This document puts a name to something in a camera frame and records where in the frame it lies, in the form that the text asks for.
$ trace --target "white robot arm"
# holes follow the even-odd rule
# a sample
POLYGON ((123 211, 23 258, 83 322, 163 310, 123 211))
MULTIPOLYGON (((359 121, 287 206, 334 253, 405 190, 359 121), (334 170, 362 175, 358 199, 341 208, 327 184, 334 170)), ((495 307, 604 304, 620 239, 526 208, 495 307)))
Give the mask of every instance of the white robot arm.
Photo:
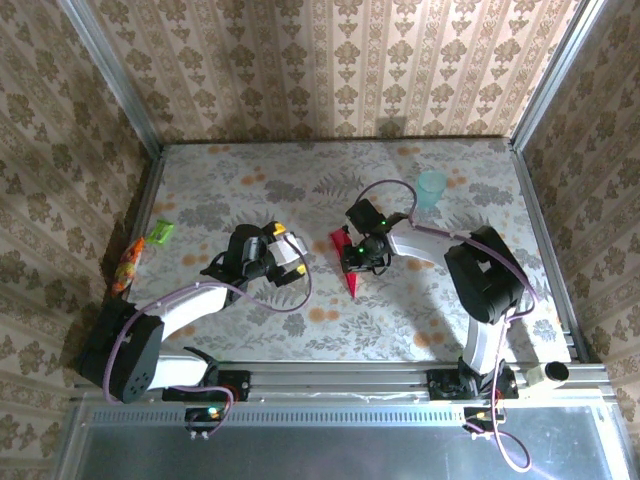
POLYGON ((180 328, 230 306, 240 297, 237 291, 210 285, 212 281, 244 292, 250 281, 260 277, 278 287, 287 285, 305 275, 306 267, 299 262, 300 255, 306 253, 302 239, 286 232, 280 223, 272 222, 264 228, 239 225, 231 235, 227 251, 194 278, 188 291, 165 297, 157 309, 149 310, 153 315, 146 311, 138 313, 139 318, 122 345, 115 345, 117 336, 137 310, 119 298, 107 302, 78 359, 78 372, 102 386, 115 346, 118 354, 108 371, 109 393, 124 403, 133 402, 155 388, 209 382, 205 377, 217 374, 211 357, 195 349, 161 353, 161 343, 180 328))
MULTIPOLYGON (((444 369, 427 372, 430 397, 433 400, 486 398, 504 322, 520 303, 524 285, 501 262, 461 242, 459 235, 457 238, 427 236, 414 228, 406 215, 395 213, 384 217, 366 199, 353 205, 347 211, 347 218, 351 226, 343 230, 360 238, 343 246, 341 263, 345 273, 380 274, 379 269, 388 267, 395 255, 427 260, 449 270, 460 302, 471 317, 468 339, 457 372, 444 369)), ((464 236, 495 251, 524 275, 493 228, 484 226, 464 236)), ((506 366, 501 369, 502 394, 517 395, 509 388, 513 372, 506 366)))

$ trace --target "snack bag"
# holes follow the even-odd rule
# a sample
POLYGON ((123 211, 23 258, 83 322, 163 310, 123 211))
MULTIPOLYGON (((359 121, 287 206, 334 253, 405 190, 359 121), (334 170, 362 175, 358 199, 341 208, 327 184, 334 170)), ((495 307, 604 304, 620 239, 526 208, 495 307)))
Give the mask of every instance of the snack bag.
POLYGON ((136 274, 136 268, 140 263, 140 255, 144 249, 144 238, 140 237, 127 248, 120 257, 120 263, 116 268, 116 275, 111 286, 111 295, 116 296, 124 292, 136 274))

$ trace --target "clear plastic cup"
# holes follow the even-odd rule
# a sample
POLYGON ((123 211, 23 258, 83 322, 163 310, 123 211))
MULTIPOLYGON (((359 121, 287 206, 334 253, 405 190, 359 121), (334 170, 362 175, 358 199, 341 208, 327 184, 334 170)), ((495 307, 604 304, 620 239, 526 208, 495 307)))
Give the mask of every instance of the clear plastic cup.
POLYGON ((416 185, 418 208, 428 210, 434 207, 442 197, 445 188, 447 188, 447 176, 444 173, 437 170, 422 172, 416 185))

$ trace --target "floral tablecloth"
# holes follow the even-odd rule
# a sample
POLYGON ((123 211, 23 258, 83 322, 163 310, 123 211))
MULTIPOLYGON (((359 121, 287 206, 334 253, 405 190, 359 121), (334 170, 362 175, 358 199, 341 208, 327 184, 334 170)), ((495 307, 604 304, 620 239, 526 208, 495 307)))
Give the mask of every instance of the floral tablecloth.
MULTIPOLYGON (((174 333, 219 360, 455 361, 466 343, 468 315, 447 271, 394 257, 382 276, 360 275, 351 299, 328 238, 344 223, 358 192, 384 178, 411 184, 425 169, 446 172, 448 188, 422 223, 456 230, 491 224, 504 235, 541 298, 537 312, 511 328, 508 361, 569 361, 546 274, 503 139, 403 140, 242 145, 176 145, 148 227, 175 224, 169 241, 147 245, 129 299, 140 305, 192 281, 226 249, 240 223, 271 220, 305 238, 313 298, 301 311, 271 314, 240 300, 174 333)), ((386 215, 406 211, 410 195, 380 186, 371 201, 386 215)), ((275 288, 257 280, 249 292, 278 307, 300 302, 306 284, 275 288)))

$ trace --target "floral wallpaper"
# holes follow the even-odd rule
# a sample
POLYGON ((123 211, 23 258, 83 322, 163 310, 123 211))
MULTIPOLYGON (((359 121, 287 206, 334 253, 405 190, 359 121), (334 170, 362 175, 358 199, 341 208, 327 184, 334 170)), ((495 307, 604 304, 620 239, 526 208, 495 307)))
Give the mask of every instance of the floral wallpaper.
POLYGON ((508 135, 577 0, 91 0, 161 143, 508 135))
POLYGON ((607 4, 525 156, 578 321, 640 451, 640 2, 607 4))
POLYGON ((0 2, 0 478, 48 478, 146 160, 55 2, 0 2))

